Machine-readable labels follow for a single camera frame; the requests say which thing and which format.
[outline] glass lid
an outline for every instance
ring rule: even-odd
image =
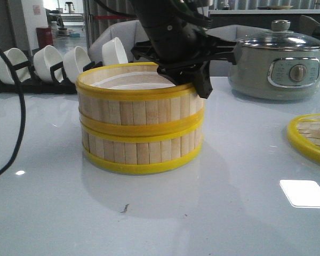
[[[320,40],[290,31],[289,26],[288,20],[274,20],[271,23],[271,30],[245,36],[239,40],[239,43],[241,46],[273,50],[320,50]]]

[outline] stacked bamboo steamer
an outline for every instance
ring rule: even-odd
[[[138,62],[79,75],[82,143],[96,165],[128,174],[156,173],[192,160],[201,148],[204,100],[192,84],[174,86]]]

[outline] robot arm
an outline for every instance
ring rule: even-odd
[[[149,37],[135,45],[134,56],[157,63],[158,73],[176,85],[193,83],[199,96],[208,98],[210,60],[235,63],[235,43],[205,33],[211,20],[198,13],[194,0],[129,1]]]

